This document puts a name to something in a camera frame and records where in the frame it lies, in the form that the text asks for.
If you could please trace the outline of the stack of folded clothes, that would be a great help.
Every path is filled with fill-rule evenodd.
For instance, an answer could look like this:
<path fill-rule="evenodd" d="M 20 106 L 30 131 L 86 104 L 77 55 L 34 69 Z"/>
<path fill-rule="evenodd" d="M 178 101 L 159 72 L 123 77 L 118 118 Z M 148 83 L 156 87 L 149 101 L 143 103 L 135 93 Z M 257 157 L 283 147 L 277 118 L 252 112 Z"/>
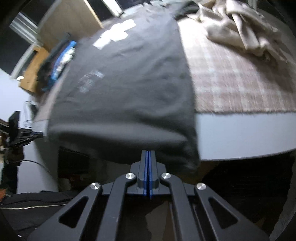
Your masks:
<path fill-rule="evenodd" d="M 66 33 L 42 62 L 37 72 L 37 82 L 43 92 L 49 91 L 54 86 L 66 65 L 73 59 L 76 45 L 77 42 Z"/>

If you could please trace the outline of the wooden board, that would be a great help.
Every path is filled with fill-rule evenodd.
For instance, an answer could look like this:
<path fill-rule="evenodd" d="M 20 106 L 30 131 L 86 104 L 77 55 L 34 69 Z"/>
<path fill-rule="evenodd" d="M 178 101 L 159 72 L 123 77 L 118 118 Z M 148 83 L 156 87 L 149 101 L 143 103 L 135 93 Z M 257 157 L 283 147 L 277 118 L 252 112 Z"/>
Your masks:
<path fill-rule="evenodd" d="M 20 81 L 19 87 L 29 92 L 30 94 L 36 94 L 37 91 L 37 73 L 40 69 L 41 64 L 48 57 L 49 52 L 43 47 L 34 47 L 36 55 L 33 57 L 29 66 L 25 70 L 24 78 Z"/>

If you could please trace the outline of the dark grey sweatshirt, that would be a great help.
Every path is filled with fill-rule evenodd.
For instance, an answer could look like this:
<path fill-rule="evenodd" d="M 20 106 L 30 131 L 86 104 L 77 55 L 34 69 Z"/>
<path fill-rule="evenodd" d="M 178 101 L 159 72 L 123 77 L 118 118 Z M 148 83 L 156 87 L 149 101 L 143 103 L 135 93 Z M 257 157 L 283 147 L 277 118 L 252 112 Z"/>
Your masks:
<path fill-rule="evenodd" d="M 198 162 L 194 90 L 177 21 L 161 6 L 130 16 L 127 37 L 97 49 L 79 42 L 51 111 L 52 142 L 106 161 L 151 150 L 172 172 Z"/>

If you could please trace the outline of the beige crumpled garment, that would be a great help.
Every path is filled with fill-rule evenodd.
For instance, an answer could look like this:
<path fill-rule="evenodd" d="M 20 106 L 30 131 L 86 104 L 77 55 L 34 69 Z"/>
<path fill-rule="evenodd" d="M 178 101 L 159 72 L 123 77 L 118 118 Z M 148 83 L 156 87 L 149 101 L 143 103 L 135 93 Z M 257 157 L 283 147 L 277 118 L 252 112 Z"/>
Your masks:
<path fill-rule="evenodd" d="M 249 5 L 240 1 L 201 1 L 188 15 L 201 23 L 206 37 L 216 43 L 263 57 L 267 62 L 287 63 L 281 32 Z"/>

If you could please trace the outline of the plaid pink table mat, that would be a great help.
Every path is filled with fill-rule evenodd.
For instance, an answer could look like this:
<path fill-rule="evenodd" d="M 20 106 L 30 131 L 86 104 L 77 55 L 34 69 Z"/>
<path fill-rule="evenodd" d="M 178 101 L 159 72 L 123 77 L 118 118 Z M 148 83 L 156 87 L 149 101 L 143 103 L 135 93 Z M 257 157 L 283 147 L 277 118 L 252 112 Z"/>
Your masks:
<path fill-rule="evenodd" d="M 176 20 L 192 79 L 195 113 L 295 111 L 295 37 L 279 19 L 271 17 L 266 20 L 281 32 L 287 63 L 267 62 L 263 57 L 213 42 L 206 37 L 202 24 L 189 17 Z M 110 19 L 97 31 L 101 36 L 95 41 L 95 47 L 102 49 L 111 42 L 125 39 L 127 30 L 134 26 L 130 16 Z M 35 121 L 47 120 L 49 124 L 69 65 L 39 108 Z"/>

